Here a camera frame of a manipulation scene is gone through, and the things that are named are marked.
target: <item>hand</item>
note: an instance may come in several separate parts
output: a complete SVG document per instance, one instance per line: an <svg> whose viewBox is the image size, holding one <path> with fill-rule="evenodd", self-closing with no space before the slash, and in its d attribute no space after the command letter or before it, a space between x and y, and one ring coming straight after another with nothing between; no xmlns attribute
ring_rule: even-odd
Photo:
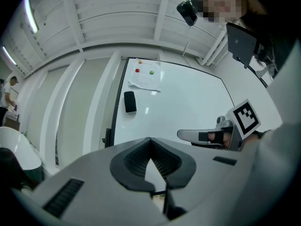
<svg viewBox="0 0 301 226"><path fill-rule="evenodd" d="M229 133L224 133L224 137L223 137L223 146L226 147L226 148L229 148L230 146L230 140L231 140L231 134ZM215 133L208 133L208 140L213 142L215 139Z"/></svg>
<svg viewBox="0 0 301 226"><path fill-rule="evenodd" d="M224 133L224 138L223 138L223 140L222 140L222 142L223 142L222 145L223 145L224 147L229 148L231 136L232 136L232 135L229 134L229 133ZM215 133L208 133L208 140L209 140L209 141L214 141L214 138L215 138ZM251 134L251 135L249 135L249 136L244 140L244 145L247 144L247 143L256 141L256 140L259 140L258 135Z"/></svg>

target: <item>white chair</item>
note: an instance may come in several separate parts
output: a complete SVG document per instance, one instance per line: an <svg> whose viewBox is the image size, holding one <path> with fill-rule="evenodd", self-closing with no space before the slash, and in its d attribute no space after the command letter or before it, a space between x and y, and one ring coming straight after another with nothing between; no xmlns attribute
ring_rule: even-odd
<svg viewBox="0 0 301 226"><path fill-rule="evenodd" d="M42 164L27 138L17 130L0 127L0 147L11 150L23 170L33 170Z"/></svg>

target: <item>black vent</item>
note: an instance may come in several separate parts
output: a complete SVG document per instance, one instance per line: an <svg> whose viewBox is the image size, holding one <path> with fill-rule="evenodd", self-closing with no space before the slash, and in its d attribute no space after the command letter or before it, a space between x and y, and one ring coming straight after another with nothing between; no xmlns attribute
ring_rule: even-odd
<svg viewBox="0 0 301 226"><path fill-rule="evenodd" d="M132 151L124 158L127 169L138 177L145 178L147 164L150 161L149 142Z"/></svg>
<svg viewBox="0 0 301 226"><path fill-rule="evenodd" d="M62 189L44 206L44 210L59 218L67 209L84 182L77 179L70 179Z"/></svg>
<svg viewBox="0 0 301 226"><path fill-rule="evenodd" d="M228 164L228 165L231 165L231 166L234 166L237 162L234 159L229 159L229 158L225 158L225 157L221 157L221 156L216 156L216 157L213 158L213 160L224 163L224 164Z"/></svg>
<svg viewBox="0 0 301 226"><path fill-rule="evenodd" d="M152 160L160 172L162 178L166 179L169 175L179 169L182 160L179 156L163 148L159 144L153 143Z"/></svg>

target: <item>white shirt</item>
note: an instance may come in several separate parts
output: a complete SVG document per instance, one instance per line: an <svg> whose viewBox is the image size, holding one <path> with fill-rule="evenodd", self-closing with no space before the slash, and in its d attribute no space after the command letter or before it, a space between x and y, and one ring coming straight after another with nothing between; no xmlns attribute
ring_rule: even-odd
<svg viewBox="0 0 301 226"><path fill-rule="evenodd" d="M2 92L3 93L2 93L1 100L0 100L0 107L8 108L10 104L5 100L5 93L9 93L10 94L10 92L11 92L11 87L10 87L9 82L6 83L6 85L4 86Z"/></svg>
<svg viewBox="0 0 301 226"><path fill-rule="evenodd" d="M1 87L0 87L0 100L1 100L1 97L3 95L3 89L4 89L4 85L1 85Z"/></svg>

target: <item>white pillar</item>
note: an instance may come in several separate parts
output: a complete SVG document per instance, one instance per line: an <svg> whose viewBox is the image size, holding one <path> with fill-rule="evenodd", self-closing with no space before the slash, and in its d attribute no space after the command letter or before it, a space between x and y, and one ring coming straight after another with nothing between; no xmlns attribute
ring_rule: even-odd
<svg viewBox="0 0 301 226"><path fill-rule="evenodd" d="M169 2L169 0L161 0L159 12L158 12L158 16L157 16L155 32L154 32L154 40L159 40L159 38L160 38L168 2Z"/></svg>
<svg viewBox="0 0 301 226"><path fill-rule="evenodd" d="M113 53L94 92L85 127L83 155L99 149L105 102L120 61L121 52L118 50Z"/></svg>
<svg viewBox="0 0 301 226"><path fill-rule="evenodd" d="M40 156L50 175L59 171L55 167L55 139L63 103L72 81L84 61L83 56L78 55L68 66L55 86L45 110L40 135Z"/></svg>
<svg viewBox="0 0 301 226"><path fill-rule="evenodd" d="M26 132L28 119L32 110L34 99L37 92L48 74L48 70L44 69L32 75L25 81L24 87L18 96L18 113L20 114L20 129L21 133Z"/></svg>

